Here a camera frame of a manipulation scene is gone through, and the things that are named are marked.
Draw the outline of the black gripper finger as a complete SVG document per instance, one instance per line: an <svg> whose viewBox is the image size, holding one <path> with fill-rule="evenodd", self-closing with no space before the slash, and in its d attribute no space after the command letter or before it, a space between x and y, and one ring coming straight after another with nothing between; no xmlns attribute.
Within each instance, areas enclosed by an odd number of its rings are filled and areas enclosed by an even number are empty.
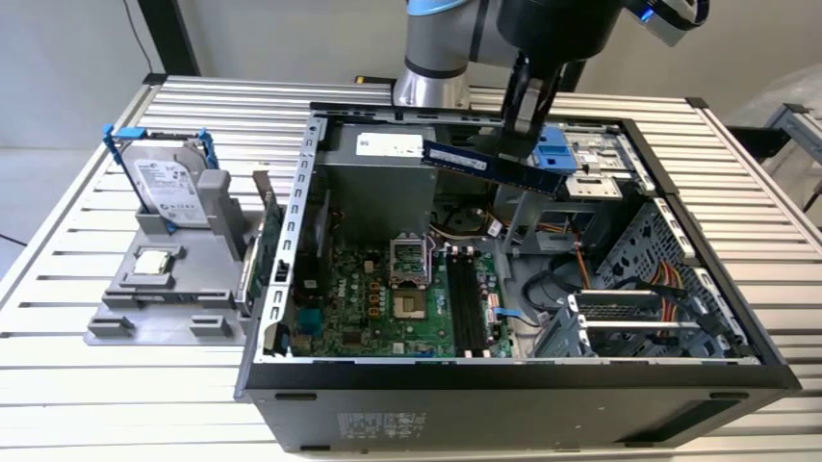
<svg viewBox="0 0 822 462"><path fill-rule="evenodd" d="M545 49L522 49L502 102L498 151L528 157L540 140L565 64Z"/></svg>

